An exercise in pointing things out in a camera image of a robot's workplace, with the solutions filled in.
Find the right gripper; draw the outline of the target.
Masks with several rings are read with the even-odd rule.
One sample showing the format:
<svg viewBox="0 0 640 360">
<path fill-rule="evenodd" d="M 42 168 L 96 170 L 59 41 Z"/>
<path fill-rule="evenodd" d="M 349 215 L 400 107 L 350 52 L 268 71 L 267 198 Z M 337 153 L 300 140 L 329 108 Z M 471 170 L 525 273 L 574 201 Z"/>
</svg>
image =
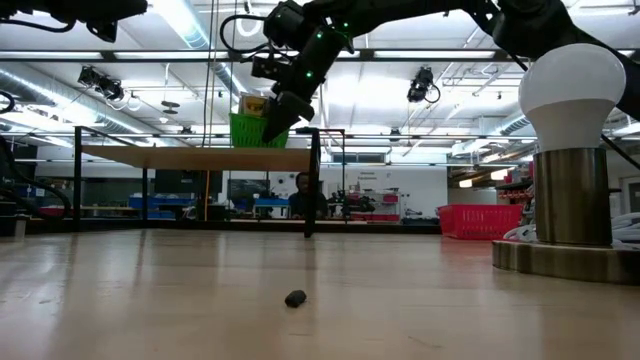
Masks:
<svg viewBox="0 0 640 360">
<path fill-rule="evenodd" d="M 251 75 L 272 80 L 275 98 L 264 110 L 262 134 L 270 142 L 302 117 L 312 120 L 311 98 L 343 50 L 352 51 L 350 23 L 285 0 L 264 20 L 268 55 L 253 57 Z"/>
</svg>

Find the yellow Crayola crayon box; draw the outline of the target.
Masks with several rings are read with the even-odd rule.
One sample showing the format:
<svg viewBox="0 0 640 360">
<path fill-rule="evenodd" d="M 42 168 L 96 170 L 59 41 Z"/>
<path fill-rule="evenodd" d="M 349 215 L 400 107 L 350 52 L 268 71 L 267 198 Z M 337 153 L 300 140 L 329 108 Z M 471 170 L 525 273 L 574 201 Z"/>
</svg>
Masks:
<svg viewBox="0 0 640 360">
<path fill-rule="evenodd" d="M 242 93 L 238 113 L 242 115 L 262 117 L 267 108 L 268 98 L 249 93 Z"/>
</svg>

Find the green plastic basket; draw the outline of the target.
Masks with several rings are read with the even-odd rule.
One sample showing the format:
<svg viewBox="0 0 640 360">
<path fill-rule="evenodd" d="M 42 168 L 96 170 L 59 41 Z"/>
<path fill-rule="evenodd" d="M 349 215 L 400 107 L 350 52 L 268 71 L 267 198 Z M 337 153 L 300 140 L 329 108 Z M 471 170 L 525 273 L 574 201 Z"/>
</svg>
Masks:
<svg viewBox="0 0 640 360">
<path fill-rule="evenodd" d="M 289 136 L 287 131 L 269 142 L 262 139 L 267 123 L 265 118 L 231 113 L 230 137 L 232 146 L 236 148 L 285 148 Z"/>
</svg>

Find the red plastic basket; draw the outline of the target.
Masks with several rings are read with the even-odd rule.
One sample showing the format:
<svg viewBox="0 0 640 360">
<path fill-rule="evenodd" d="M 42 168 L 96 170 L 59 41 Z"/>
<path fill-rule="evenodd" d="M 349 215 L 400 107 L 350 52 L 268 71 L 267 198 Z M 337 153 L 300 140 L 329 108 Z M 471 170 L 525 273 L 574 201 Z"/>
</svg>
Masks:
<svg viewBox="0 0 640 360">
<path fill-rule="evenodd" d="M 497 240 L 519 226 L 521 205 L 452 204 L 437 209 L 441 232 L 461 240 Z"/>
</svg>

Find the person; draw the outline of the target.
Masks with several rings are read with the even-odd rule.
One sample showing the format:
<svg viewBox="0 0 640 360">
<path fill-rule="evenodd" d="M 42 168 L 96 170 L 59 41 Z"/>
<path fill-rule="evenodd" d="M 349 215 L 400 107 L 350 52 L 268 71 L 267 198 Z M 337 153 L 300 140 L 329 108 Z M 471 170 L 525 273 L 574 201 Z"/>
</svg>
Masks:
<svg viewBox="0 0 640 360">
<path fill-rule="evenodd" d="M 306 216 L 309 201 L 309 173 L 298 173 L 295 182 L 297 192 L 288 198 L 289 217 L 291 219 L 303 219 Z M 315 213 L 317 218 L 326 218 L 328 215 L 327 199 L 322 192 L 317 194 Z"/>
</svg>

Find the blue storage bins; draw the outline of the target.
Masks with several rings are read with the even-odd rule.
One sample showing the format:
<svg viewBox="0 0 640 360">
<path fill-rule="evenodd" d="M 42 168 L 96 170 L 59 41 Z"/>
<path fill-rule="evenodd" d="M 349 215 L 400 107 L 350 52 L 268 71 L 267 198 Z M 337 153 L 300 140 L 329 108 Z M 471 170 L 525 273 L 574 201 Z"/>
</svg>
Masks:
<svg viewBox="0 0 640 360">
<path fill-rule="evenodd" d="M 148 197 L 148 220 L 180 220 L 185 211 L 194 204 L 189 198 Z"/>
</svg>

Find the wooden shelf riser black frame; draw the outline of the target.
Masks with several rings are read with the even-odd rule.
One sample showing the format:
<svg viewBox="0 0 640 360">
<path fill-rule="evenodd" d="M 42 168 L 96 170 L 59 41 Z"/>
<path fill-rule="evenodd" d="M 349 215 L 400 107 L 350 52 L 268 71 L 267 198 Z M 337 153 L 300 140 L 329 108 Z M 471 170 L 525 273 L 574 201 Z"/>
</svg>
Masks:
<svg viewBox="0 0 640 360">
<path fill-rule="evenodd" d="M 150 169 L 154 170 L 196 170 L 196 171 L 266 171 L 309 173 L 309 207 L 305 215 L 304 237 L 309 239 L 315 232 L 317 215 L 312 209 L 317 205 L 319 169 L 321 165 L 321 130 L 318 128 L 297 128 L 297 135 L 311 137 L 309 149 L 276 148 L 197 148 L 197 147 L 139 147 L 119 138 L 116 146 L 84 145 L 82 137 L 89 129 L 75 128 L 73 167 L 73 208 L 74 223 L 80 221 L 82 155 L 89 154 L 106 160 L 140 168 L 146 178 Z"/>
</svg>

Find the black aluminium rig frame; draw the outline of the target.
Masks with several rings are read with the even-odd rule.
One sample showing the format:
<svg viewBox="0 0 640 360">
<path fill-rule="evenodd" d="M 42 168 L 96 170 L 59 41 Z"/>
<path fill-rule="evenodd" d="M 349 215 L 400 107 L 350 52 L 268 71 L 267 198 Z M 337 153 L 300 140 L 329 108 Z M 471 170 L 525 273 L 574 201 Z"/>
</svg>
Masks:
<svg viewBox="0 0 640 360">
<path fill-rule="evenodd" d="M 226 51 L 0 51 L 0 65 L 27 65 L 129 116 L 141 137 L 157 146 L 210 146 L 227 142 L 230 114 L 242 93 L 266 95 L 267 79 Z M 83 66 L 121 81 L 125 96 L 106 100 L 78 82 Z M 422 66 L 432 68 L 437 103 L 410 103 L 407 92 Z M 419 163 L 436 155 L 479 153 L 492 143 L 526 143 L 532 129 L 518 109 L 522 70 L 497 49 L 359 49 L 342 52 L 314 93 L 315 127 L 344 130 L 351 152 L 387 149 L 393 163 Z M 0 114 L 15 100 L 0 90 Z M 0 134 L 61 145 L 69 132 Z"/>
</svg>

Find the silver ventilation duct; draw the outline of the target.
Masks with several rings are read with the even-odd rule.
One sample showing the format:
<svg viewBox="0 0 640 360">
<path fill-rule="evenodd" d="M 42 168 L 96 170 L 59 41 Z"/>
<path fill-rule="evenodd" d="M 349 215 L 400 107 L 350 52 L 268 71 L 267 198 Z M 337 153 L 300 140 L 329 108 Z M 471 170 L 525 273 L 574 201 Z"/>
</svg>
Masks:
<svg viewBox="0 0 640 360">
<path fill-rule="evenodd" d="M 129 141 L 151 146 L 131 118 L 91 97 L 87 88 L 73 89 L 27 66 L 0 65 L 0 90 L 13 96 L 15 108 L 0 114 L 0 124 L 13 131 L 69 132 L 75 126 L 94 128 L 107 134 L 128 134 Z"/>
</svg>

